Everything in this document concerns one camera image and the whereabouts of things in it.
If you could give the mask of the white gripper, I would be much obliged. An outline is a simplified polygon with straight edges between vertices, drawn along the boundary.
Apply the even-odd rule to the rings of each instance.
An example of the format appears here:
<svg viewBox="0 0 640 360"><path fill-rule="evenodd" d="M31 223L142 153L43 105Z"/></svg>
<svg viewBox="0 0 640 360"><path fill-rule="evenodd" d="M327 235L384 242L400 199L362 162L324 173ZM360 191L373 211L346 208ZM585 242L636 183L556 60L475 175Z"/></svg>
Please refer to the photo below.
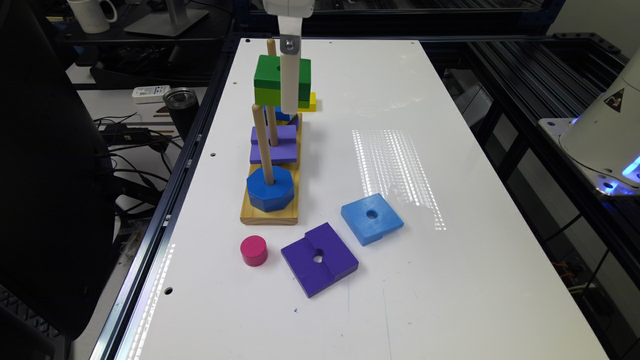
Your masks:
<svg viewBox="0 0 640 360"><path fill-rule="evenodd" d="M281 110L293 115L298 110L302 19L309 18L315 0L264 0L269 15L279 16Z"/></svg>

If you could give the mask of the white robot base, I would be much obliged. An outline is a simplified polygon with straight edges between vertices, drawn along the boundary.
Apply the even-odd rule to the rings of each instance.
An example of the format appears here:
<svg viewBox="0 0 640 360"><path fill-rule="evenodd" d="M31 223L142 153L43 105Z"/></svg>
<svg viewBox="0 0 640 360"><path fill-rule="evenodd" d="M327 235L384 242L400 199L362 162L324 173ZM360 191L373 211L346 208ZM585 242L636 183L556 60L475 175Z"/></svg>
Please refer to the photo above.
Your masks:
<svg viewBox="0 0 640 360"><path fill-rule="evenodd" d="M538 125L603 196L639 194L639 55L576 118Z"/></svg>

